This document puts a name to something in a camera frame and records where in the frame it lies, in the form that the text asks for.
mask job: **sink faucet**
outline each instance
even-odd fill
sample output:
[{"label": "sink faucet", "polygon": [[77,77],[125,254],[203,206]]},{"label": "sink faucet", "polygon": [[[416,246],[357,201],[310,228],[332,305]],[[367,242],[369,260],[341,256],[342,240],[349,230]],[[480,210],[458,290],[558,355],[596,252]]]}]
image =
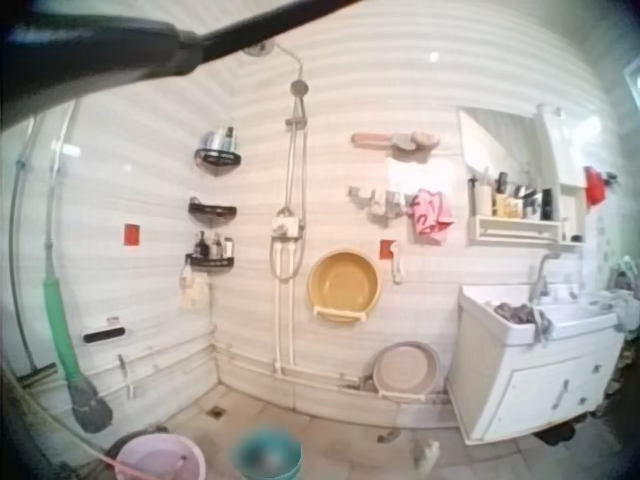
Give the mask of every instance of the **sink faucet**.
[{"label": "sink faucet", "polygon": [[538,267],[538,277],[529,291],[529,303],[531,305],[538,305],[540,298],[543,296],[549,296],[549,286],[547,285],[547,277],[544,275],[544,264],[547,260],[557,260],[560,258],[560,254],[557,252],[549,252],[543,255],[540,260],[540,266]]}]

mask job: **teal bucket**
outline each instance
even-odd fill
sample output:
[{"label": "teal bucket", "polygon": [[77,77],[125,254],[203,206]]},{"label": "teal bucket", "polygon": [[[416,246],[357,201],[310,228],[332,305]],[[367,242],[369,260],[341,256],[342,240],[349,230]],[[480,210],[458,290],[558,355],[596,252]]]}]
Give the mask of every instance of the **teal bucket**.
[{"label": "teal bucket", "polygon": [[231,461],[249,480],[294,480],[302,468],[302,445],[283,430],[261,428],[240,440]]}]

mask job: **beige basin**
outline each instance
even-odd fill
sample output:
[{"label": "beige basin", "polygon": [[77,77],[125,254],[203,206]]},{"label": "beige basin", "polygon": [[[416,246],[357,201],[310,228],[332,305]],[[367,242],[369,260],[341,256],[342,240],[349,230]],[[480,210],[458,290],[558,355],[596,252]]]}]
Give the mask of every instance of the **beige basin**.
[{"label": "beige basin", "polygon": [[338,250],[313,266],[308,293],[311,304],[323,317],[353,322],[366,319],[366,313],[377,303],[380,277],[371,260],[361,253]]}]

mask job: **white shelf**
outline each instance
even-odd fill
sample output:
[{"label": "white shelf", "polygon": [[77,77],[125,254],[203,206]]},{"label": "white shelf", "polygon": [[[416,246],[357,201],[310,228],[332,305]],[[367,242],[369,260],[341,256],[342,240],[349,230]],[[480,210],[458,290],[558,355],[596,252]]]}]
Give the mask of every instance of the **white shelf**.
[{"label": "white shelf", "polygon": [[520,218],[472,217],[471,240],[475,243],[556,245],[560,223]]}]

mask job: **mop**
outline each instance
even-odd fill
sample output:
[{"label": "mop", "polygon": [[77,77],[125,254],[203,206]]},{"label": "mop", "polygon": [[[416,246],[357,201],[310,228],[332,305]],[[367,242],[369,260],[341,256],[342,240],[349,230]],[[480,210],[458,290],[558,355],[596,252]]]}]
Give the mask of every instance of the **mop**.
[{"label": "mop", "polygon": [[42,368],[38,368],[36,362],[33,359],[31,348],[27,342],[27,335],[24,331],[24,325],[22,323],[22,312],[20,311],[20,302],[18,301],[18,282],[16,281],[16,268],[15,268],[15,219],[16,209],[18,206],[18,192],[20,190],[20,178],[23,171],[27,168],[33,146],[35,145],[38,132],[42,126],[43,118],[38,116],[37,118],[31,118],[27,127],[27,137],[25,139],[18,161],[16,162],[16,175],[13,182],[13,192],[11,193],[11,206],[9,208],[9,283],[11,284],[11,298],[13,300],[13,311],[16,316],[16,323],[18,325],[18,333],[20,334],[20,340],[22,341],[22,347],[24,353],[27,356],[29,362],[30,372],[26,375],[18,377],[18,382],[23,388],[30,387],[35,383],[38,383],[46,378],[49,378],[58,373],[58,367],[55,363],[50,363]]},{"label": "mop", "polygon": [[55,146],[55,158],[51,170],[51,181],[47,195],[47,219],[45,238],[45,278],[44,299],[47,309],[47,319],[53,334],[53,343],[62,365],[71,397],[73,416],[78,425],[87,433],[98,433],[111,425],[113,412],[98,394],[98,390],[80,371],[78,358],[73,349],[73,342],[69,334],[67,316],[64,310],[60,282],[56,277],[53,265],[53,240],[51,235],[51,221],[53,217],[53,203],[56,179],[60,167],[60,155],[67,133],[69,122],[76,108],[76,101],[71,103],[64,119],[58,143]]}]

